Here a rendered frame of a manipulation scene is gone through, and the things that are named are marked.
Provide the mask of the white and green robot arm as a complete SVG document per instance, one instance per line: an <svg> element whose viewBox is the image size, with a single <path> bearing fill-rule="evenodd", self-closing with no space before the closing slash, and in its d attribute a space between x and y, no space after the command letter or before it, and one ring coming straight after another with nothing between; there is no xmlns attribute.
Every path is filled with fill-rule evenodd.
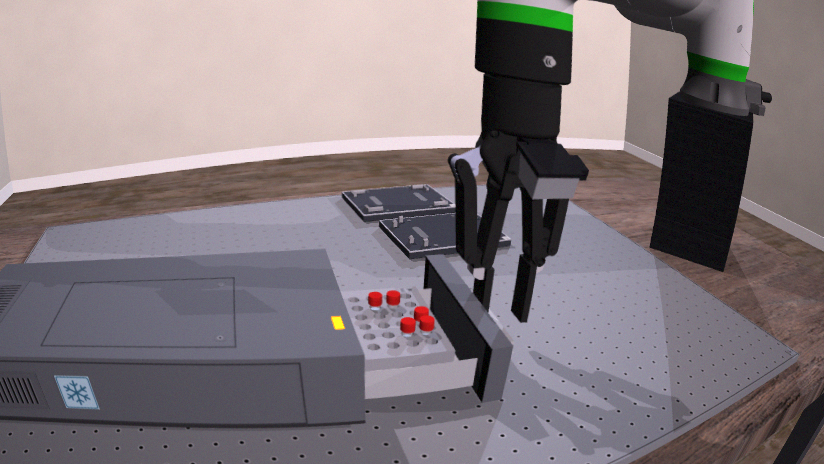
<svg viewBox="0 0 824 464"><path fill-rule="evenodd" d="M569 85L576 1L477 0L475 69L509 81ZM746 79L754 0L589 1L614 5L633 23L686 37L683 99L728 114L764 116L762 104L772 96ZM532 199L573 198L578 182L587 179L586 165L562 144L517 137L516 146L513 169Z"/></svg>

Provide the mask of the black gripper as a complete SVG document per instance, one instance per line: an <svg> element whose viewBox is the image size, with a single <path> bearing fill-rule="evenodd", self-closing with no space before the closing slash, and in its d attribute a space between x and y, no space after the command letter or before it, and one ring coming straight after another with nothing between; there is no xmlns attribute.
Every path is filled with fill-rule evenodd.
<svg viewBox="0 0 824 464"><path fill-rule="evenodd" d="M519 256L511 307L520 323L528 320L536 274L543 270L545 258L558 252L569 199L547 199L543 216L543 199L532 200L513 170L517 137L557 143L561 102L561 85L527 84L485 73L481 134L475 149L448 157L455 178L456 251L475 277L473 294L487 312L495 271L492 265L508 203L514 189L521 190L523 254ZM477 233L475 176L480 162L489 175Z"/></svg>

